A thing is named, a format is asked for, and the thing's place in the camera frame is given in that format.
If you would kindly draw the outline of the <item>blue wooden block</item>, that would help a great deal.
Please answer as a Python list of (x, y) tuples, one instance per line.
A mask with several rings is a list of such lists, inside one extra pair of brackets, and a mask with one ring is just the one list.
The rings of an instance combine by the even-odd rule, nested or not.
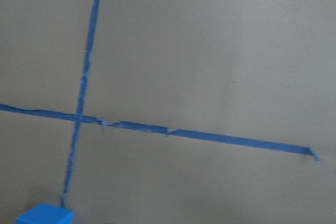
[(72, 223), (73, 216), (73, 211), (65, 208), (38, 204), (16, 217), (15, 224), (68, 224)]

